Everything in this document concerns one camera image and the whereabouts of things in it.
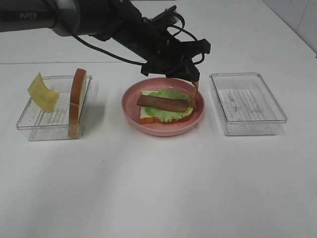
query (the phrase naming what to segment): white table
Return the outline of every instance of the white table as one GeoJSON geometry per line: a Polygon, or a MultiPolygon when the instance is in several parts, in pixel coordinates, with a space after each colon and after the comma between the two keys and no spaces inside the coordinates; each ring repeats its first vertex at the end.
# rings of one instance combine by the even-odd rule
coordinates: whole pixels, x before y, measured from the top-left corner
{"type": "MultiPolygon", "coordinates": [[[[186,20],[185,28],[212,45],[208,59],[314,58],[316,54],[261,0],[134,1],[146,17],[172,5],[186,20]]],[[[88,42],[132,60],[140,57],[109,40],[88,42]]],[[[180,39],[191,40],[180,34],[180,39]]],[[[0,33],[0,63],[117,61],[83,47],[72,37],[50,29],[0,33]]]]}
{"type": "Polygon", "coordinates": [[[175,137],[139,132],[121,96],[144,79],[125,63],[0,65],[0,237],[245,238],[317,235],[315,59],[200,66],[202,121],[175,137]],[[87,133],[28,142],[15,129],[38,71],[87,69],[99,85],[87,133]],[[275,136],[227,137],[209,74],[259,72],[288,116],[275,136]]]}

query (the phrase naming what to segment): ham slice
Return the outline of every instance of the ham slice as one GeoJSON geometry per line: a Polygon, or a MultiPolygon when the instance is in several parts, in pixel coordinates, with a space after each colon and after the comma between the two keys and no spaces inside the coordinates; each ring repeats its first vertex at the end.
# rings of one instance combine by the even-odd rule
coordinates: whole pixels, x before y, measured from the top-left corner
{"type": "Polygon", "coordinates": [[[161,98],[150,95],[141,95],[137,101],[138,106],[150,106],[161,110],[183,113],[189,106],[185,99],[161,98]]]}

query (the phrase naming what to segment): bread slice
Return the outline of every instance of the bread slice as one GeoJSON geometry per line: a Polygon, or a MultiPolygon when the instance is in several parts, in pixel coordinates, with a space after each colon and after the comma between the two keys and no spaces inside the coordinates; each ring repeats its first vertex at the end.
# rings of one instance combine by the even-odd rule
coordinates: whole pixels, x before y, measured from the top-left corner
{"type": "MultiPolygon", "coordinates": [[[[153,90],[142,90],[141,94],[142,95],[149,95],[152,92],[158,92],[158,91],[153,91],[153,90]]],[[[182,122],[182,121],[187,121],[189,120],[192,115],[193,115],[193,108],[191,107],[185,114],[185,116],[182,119],[172,119],[171,121],[168,122],[162,122],[160,121],[160,119],[156,118],[155,116],[151,116],[146,112],[146,107],[145,106],[141,106],[140,108],[140,124],[145,124],[145,123],[154,123],[154,122],[158,122],[158,123],[167,123],[167,124],[171,124],[171,123],[177,123],[177,122],[182,122]]]]}
{"type": "MultiPolygon", "coordinates": [[[[86,78],[86,71],[84,69],[78,68],[76,70],[70,92],[69,124],[77,124],[79,122],[86,94],[86,78]]],[[[68,130],[68,136],[78,136],[78,127],[71,127],[68,130]]]]}

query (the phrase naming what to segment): sandwich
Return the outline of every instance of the sandwich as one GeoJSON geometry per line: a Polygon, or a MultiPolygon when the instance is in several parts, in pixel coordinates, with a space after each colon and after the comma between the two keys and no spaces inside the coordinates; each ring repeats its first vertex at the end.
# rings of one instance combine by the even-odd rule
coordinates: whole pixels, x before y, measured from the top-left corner
{"type": "Polygon", "coordinates": [[[191,97],[172,89],[142,90],[137,105],[140,106],[140,124],[177,123],[192,117],[191,97]]]}

